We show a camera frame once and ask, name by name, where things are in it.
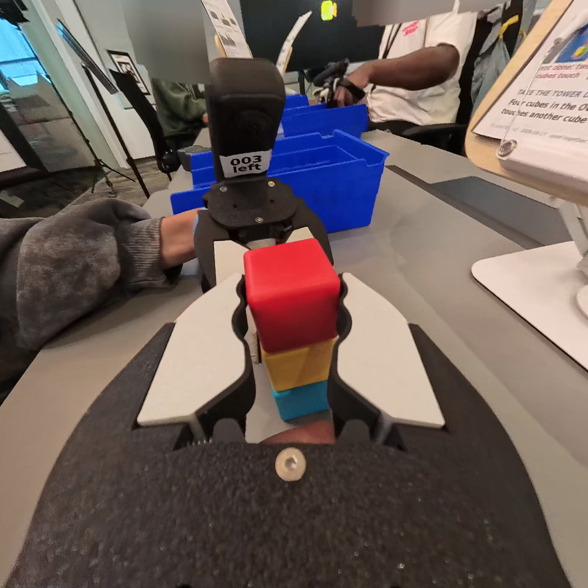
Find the black display screen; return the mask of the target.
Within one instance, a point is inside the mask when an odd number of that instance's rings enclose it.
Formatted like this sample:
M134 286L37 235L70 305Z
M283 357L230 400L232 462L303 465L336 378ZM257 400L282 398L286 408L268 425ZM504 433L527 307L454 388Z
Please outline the black display screen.
M312 12L292 45L287 72L379 55L383 26L358 26L352 1L240 1L245 37L256 58L276 62L299 17Z

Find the red cube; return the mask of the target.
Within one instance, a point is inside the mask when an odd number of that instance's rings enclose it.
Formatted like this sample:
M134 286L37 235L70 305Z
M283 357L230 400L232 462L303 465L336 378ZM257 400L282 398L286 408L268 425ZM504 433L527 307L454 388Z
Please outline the red cube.
M248 251L243 263L247 304L265 352L336 337L341 284L317 239Z

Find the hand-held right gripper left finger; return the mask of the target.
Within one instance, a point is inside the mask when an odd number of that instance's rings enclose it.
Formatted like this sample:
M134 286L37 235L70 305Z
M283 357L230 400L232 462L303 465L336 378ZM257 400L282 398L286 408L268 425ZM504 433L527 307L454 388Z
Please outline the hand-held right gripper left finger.
M137 415L142 428L186 424L197 442L245 437L256 398L245 276L233 273L174 321Z

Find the blue plastic bin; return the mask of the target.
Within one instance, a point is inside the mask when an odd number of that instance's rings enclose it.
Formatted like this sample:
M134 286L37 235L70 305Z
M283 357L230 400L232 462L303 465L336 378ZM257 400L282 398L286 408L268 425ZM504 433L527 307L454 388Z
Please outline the blue plastic bin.
M367 131L368 126L369 117L365 104L349 107L310 105L306 95L294 94L286 96L277 136L285 138L316 133L331 136L335 130L341 130L359 138Z
M193 187L171 195L173 214L206 207L237 230L293 221L305 203L327 233L371 224L386 151L341 130L211 141L192 155Z

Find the black tripod stand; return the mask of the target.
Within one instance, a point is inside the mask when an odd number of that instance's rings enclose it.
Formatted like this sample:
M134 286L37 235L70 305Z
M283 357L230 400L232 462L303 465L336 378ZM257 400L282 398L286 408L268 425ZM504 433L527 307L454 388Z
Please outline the black tripod stand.
M144 195L147 199L149 199L150 194L148 188L145 185L143 177L141 176L137 166L136 161L130 154L126 142L114 120L112 114L107 106L107 103L102 96L102 92L98 89L97 82L99 82L102 87L105 89L112 96L118 96L118 89L117 87L111 82L111 80L106 76L104 71L99 67L99 65L95 62L95 60L88 54L88 52L84 49L84 47L77 41L77 39L73 36L70 30L66 27L66 25L62 22L62 20L58 19L56 24L56 29L61 38L66 42L66 44L74 51L75 55L79 58L81 62L81 67L92 87L92 90L100 104L100 107L105 114L107 121L116 136L117 141L119 142L122 151L125 155L126 162L129 164L132 172L135 174L136 180L138 181L139 186L141 187Z

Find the printed instruction sheet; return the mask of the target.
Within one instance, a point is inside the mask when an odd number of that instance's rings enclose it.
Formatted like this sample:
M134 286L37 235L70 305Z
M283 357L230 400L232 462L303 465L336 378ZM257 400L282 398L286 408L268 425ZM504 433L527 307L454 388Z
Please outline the printed instruction sheet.
M472 128L500 172L587 192L587 1L552 1Z

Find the black power adapter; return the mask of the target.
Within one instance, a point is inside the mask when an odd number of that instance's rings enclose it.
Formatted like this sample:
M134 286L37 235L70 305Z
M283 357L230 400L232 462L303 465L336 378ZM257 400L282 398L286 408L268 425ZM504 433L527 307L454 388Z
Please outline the black power adapter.
M185 171L190 172L192 170L192 164L191 164L192 155L197 155L197 154L209 152L209 151L210 151L210 148L204 147L199 144L194 144L194 145L190 145L190 146L186 146L184 148L178 149L176 151L176 154L178 156L181 167Z

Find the yellow cube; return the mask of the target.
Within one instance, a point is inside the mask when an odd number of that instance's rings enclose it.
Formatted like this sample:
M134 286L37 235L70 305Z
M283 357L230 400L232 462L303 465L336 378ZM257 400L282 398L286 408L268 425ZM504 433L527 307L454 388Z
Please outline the yellow cube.
M272 389L284 392L326 381L337 340L335 337L308 347L275 353L260 348L262 362Z

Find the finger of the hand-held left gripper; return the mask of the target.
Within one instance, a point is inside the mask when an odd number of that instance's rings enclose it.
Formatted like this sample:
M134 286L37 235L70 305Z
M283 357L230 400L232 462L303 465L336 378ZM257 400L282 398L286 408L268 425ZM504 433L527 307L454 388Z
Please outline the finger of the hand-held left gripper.
M215 277L219 285L235 273L245 274L243 256L248 251L245 246L230 240L217 240L214 242ZM247 333L245 340L249 347L253 364L261 364L261 351L258 331L254 323L250 307L246 309Z

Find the wooden board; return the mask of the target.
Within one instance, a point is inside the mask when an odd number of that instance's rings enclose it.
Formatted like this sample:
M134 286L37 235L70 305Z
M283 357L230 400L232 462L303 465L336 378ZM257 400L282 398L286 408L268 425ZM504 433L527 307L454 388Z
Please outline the wooden board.
M478 123L500 99L513 81L517 80L520 72L533 60L540 45L545 41L553 28L561 20L572 1L552 1L545 12L526 36L510 63L497 78L494 85L485 94L479 107L474 111L469 123L465 139L466 156L471 163L492 176L492 180L532 199L543 194L541 202L556 206L556 199L587 206L587 193L570 187L544 182L535 177L510 171L501 167L497 158L497 150L503 134L498 139L481 136L474 132Z

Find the light blue cube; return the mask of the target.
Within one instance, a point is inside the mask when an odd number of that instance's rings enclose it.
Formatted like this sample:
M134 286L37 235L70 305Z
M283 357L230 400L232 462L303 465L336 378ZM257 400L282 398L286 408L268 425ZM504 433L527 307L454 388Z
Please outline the light blue cube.
M283 422L330 410L327 380L271 393Z

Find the person's left hand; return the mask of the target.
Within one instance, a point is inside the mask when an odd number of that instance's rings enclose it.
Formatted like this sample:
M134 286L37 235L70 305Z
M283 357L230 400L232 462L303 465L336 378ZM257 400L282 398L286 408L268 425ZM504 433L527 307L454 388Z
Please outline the person's left hand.
M160 259L162 270L176 268L196 259L194 231L200 210L192 209L160 222Z

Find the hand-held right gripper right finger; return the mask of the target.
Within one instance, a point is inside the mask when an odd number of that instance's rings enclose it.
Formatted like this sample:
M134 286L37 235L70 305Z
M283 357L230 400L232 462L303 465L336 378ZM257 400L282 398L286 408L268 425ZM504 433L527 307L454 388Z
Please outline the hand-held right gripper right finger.
M445 418L407 319L356 276L339 277L327 379L335 438L385 443L400 425L442 430Z

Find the person's left forearm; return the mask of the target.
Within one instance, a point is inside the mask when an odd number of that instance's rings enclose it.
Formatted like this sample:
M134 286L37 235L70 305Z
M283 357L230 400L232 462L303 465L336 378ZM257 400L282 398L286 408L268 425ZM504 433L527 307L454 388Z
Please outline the person's left forearm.
M143 289L168 288L161 219L102 198L51 217L1 219L1 402L39 349L88 313Z

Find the black office chair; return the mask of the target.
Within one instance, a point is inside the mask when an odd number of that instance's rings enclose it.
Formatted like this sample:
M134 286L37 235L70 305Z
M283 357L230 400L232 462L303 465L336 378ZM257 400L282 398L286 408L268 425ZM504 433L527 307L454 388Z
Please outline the black office chair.
M180 160L177 151L172 149L166 140L155 108L149 103L139 89L135 79L130 74L115 70L109 70L109 72L114 78L119 90L128 99L147 128L151 136L158 169L160 172L167 174L168 178L171 179L171 173L176 172L180 167Z

